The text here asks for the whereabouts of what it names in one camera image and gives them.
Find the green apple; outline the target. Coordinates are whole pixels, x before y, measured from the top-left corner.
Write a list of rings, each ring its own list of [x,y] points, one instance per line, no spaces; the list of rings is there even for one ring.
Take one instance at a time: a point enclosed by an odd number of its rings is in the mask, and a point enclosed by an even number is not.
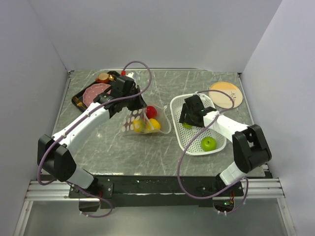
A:
[[[212,137],[205,137],[201,140],[201,148],[203,151],[213,151],[217,148],[217,141]]]
[[[191,125],[186,124],[186,123],[183,123],[182,126],[183,126],[183,128],[185,128],[185,129],[191,129],[191,128],[192,128]]]

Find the clear polka dot zip bag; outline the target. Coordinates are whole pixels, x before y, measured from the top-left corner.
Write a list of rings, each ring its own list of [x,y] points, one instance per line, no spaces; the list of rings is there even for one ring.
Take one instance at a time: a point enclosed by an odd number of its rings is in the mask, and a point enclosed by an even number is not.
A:
[[[148,131],[146,129],[146,124],[149,121],[149,119],[146,116],[146,108],[135,110],[135,111],[129,111],[126,118],[124,119],[122,126],[121,126],[121,132],[124,135],[136,135],[136,134],[153,134],[153,133],[159,133],[159,134],[168,134],[171,132],[171,123],[169,118],[166,115],[167,106],[159,107],[154,104],[149,104],[148,106],[154,106],[157,110],[157,116],[156,120],[161,124],[160,130],[154,130],[154,131]],[[145,122],[145,130],[143,133],[136,133],[133,130],[133,121],[141,119]]]

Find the yellow pear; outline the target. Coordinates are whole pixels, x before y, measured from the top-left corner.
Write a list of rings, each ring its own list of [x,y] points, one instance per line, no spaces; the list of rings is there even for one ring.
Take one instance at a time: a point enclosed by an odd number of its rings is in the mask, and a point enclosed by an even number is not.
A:
[[[161,124],[156,119],[151,118],[146,124],[146,129],[148,131],[160,130]]]

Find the red apple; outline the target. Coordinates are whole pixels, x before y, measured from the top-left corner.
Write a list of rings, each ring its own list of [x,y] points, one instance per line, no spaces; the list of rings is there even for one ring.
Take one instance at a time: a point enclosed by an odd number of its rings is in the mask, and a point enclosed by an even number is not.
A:
[[[156,118],[157,115],[158,113],[154,106],[148,106],[146,108],[146,116],[148,119]]]

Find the yellow green mango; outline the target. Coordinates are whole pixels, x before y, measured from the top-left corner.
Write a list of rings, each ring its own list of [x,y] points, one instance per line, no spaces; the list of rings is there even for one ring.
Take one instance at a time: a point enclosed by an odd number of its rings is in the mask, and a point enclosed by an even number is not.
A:
[[[133,125],[133,130],[136,133],[143,133],[145,130],[145,122],[141,119],[134,120],[132,125]]]

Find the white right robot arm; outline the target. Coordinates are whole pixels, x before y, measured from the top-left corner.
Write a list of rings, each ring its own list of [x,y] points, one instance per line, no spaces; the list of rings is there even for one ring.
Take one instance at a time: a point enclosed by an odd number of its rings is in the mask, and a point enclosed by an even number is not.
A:
[[[184,99],[179,122],[212,129],[231,141],[234,161],[218,175],[219,180],[215,184],[216,192],[221,196],[232,191],[234,181],[272,158],[259,125],[242,124],[224,116],[213,107],[206,108],[199,95]]]

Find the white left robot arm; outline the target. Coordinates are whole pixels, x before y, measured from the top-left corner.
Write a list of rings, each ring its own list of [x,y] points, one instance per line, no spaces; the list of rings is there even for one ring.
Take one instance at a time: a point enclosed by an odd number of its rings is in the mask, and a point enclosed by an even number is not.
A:
[[[98,94],[70,125],[51,137],[43,135],[38,140],[38,169],[45,170],[60,182],[78,185],[80,192],[88,198],[97,193],[98,185],[92,174],[75,163],[73,156],[98,126],[123,108],[134,111],[146,107],[140,87],[132,78],[123,75],[113,78],[109,82],[110,93]]]

